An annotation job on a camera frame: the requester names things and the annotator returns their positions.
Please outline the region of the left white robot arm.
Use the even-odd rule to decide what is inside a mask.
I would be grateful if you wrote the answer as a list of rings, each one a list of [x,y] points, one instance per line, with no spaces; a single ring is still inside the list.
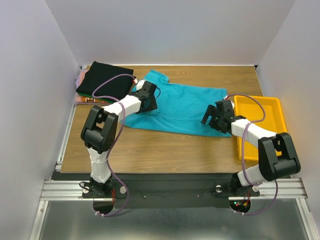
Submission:
[[[91,173],[88,182],[81,182],[84,198],[107,198],[113,194],[112,171],[109,156],[124,128],[126,117],[151,112],[158,108],[155,92],[157,86],[142,80],[136,84],[136,91],[121,100],[100,107],[93,106],[80,138],[89,153]]]

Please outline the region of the teal t shirt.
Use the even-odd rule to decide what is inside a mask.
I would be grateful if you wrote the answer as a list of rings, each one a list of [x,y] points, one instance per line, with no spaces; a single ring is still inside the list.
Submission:
[[[155,91],[157,109],[127,116],[126,127],[203,137],[231,137],[229,133],[201,124],[208,105],[214,105],[227,95],[225,88],[170,83],[166,75],[153,69],[144,79],[158,87]]]

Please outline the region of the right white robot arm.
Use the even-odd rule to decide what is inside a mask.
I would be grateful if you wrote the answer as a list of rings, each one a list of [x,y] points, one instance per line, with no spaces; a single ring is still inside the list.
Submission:
[[[223,99],[208,105],[201,124],[223,134],[231,134],[242,140],[242,152],[245,142],[258,150],[258,164],[232,175],[229,188],[235,195],[242,195],[249,186],[258,186],[264,182],[289,177],[301,171],[300,160],[292,137],[287,132],[275,133],[266,130],[242,115],[235,115],[231,100]]]

